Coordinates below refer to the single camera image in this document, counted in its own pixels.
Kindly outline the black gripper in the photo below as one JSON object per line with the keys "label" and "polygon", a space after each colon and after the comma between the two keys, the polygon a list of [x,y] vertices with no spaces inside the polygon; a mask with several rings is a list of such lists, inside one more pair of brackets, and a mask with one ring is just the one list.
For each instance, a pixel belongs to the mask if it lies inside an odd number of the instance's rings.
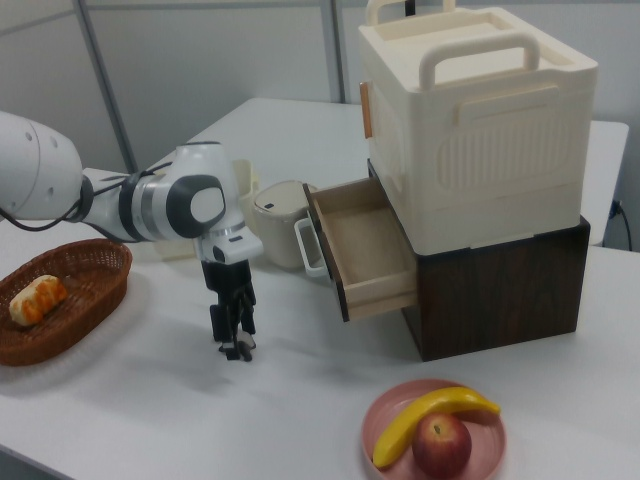
{"label": "black gripper", "polygon": [[242,330],[255,335],[256,297],[250,263],[248,260],[233,264],[203,261],[201,267],[206,287],[218,295],[219,304],[210,306],[213,339],[228,360],[238,360],[237,323],[229,305],[240,299],[239,318]]}

